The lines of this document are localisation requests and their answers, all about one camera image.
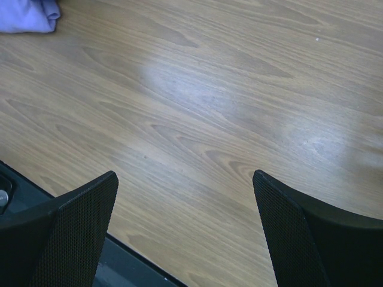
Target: lavender fabric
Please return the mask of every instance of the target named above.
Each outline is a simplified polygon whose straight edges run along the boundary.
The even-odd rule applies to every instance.
[[[0,32],[49,33],[56,28],[56,0],[0,0]]]

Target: purple cloth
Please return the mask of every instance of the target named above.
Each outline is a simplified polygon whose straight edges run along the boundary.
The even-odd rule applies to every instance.
[[[56,28],[56,0],[0,0],[0,32],[49,33]]]

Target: wood grain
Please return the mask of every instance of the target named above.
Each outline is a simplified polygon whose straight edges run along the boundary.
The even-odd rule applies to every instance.
[[[109,232],[190,286],[276,286],[256,169],[383,219],[383,3],[65,0],[0,36],[0,159],[120,178]]]

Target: table surface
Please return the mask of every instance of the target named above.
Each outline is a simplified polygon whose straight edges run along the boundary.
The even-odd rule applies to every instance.
[[[0,159],[59,195],[120,178],[109,232],[190,286],[276,286],[263,169],[383,219],[383,3],[65,0],[0,36]]]

